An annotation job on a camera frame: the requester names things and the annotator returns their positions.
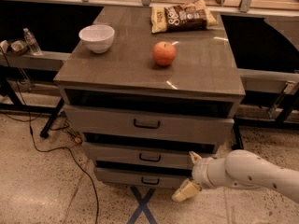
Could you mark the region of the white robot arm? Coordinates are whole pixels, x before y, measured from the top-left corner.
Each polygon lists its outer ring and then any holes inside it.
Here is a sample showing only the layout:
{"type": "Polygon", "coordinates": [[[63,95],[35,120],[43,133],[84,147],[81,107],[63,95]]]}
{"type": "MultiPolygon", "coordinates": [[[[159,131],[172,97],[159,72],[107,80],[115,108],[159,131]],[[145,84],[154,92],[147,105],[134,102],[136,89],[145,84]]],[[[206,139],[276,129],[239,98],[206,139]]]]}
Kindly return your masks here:
{"type": "Polygon", "coordinates": [[[282,168],[260,156],[238,149],[226,157],[202,158],[191,151],[192,178],[185,179],[172,196],[183,202],[197,195],[202,189],[226,187],[232,189],[272,189],[299,203],[299,172],[282,168]]]}

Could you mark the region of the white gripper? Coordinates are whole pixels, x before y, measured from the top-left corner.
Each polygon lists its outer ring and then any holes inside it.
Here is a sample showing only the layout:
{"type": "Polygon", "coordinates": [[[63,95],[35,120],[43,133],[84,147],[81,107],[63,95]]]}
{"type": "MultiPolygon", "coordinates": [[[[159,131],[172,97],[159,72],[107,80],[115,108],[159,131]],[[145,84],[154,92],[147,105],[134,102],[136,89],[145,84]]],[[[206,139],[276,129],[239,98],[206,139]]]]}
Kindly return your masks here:
{"type": "Polygon", "coordinates": [[[175,202],[183,202],[197,195],[202,189],[215,189],[227,187],[229,178],[225,169],[225,158],[203,158],[196,152],[190,151],[192,163],[192,179],[185,179],[180,187],[172,195],[175,202]]]}

